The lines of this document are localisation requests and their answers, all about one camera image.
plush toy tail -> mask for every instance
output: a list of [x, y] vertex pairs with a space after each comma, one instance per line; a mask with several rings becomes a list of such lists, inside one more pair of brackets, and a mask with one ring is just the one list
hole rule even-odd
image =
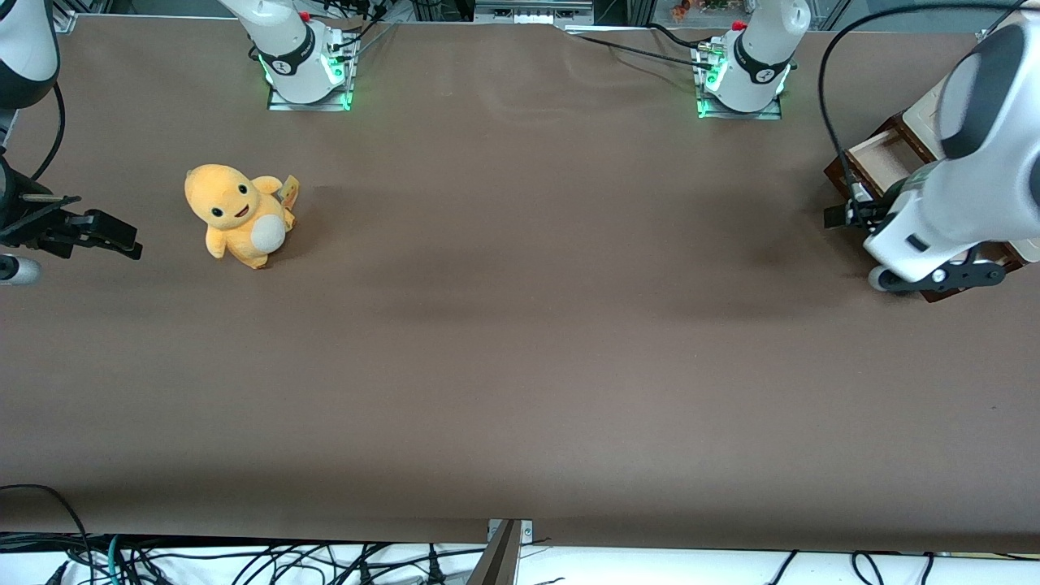
[[297, 195], [300, 195], [300, 181], [292, 175], [289, 175], [289, 178], [285, 180], [285, 184], [282, 185], [282, 189], [275, 197], [282, 202], [282, 207], [292, 210], [292, 206], [296, 204]]
[[260, 193], [275, 195], [278, 189], [282, 188], [282, 181], [275, 177], [257, 177], [253, 179], [253, 186], [257, 187]]

green cable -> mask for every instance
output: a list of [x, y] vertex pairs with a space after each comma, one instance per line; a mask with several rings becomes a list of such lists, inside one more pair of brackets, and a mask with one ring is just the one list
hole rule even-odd
[[108, 543], [108, 579], [111, 580], [112, 585], [122, 585], [120, 583], [120, 576], [115, 574], [115, 541], [120, 539], [120, 535], [116, 534], [112, 536], [112, 541]]

yellow plush toy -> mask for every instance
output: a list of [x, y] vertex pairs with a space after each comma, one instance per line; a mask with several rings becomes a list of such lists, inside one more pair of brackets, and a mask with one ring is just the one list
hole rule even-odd
[[188, 205], [209, 226], [209, 253], [223, 258], [228, 250], [252, 269], [267, 265], [267, 254], [282, 246], [296, 224], [290, 209], [298, 193], [300, 182], [292, 175], [284, 185], [275, 177], [251, 181], [224, 164], [203, 164], [184, 180]]

white belly patch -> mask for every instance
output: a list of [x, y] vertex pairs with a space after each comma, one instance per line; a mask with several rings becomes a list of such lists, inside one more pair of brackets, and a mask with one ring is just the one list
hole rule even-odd
[[285, 222], [278, 215], [262, 215], [257, 218], [253, 224], [253, 233], [250, 234], [253, 247], [269, 254], [278, 250], [285, 241]]

table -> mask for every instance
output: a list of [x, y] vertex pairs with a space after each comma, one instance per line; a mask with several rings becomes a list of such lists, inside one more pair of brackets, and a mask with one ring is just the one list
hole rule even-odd
[[[829, 39], [755, 123], [551, 27], [399, 26], [330, 115], [267, 112], [234, 21], [81, 19], [43, 181], [145, 257], [44, 257], [2, 290], [0, 481], [97, 532], [474, 541], [532, 517], [561, 544], [1037, 549], [1040, 271], [935, 306], [866, 285], [861, 235], [821, 226]], [[851, 35], [844, 139], [972, 43]], [[206, 253], [182, 192], [206, 162], [300, 178], [269, 269]], [[70, 529], [4, 503], [4, 530]]]

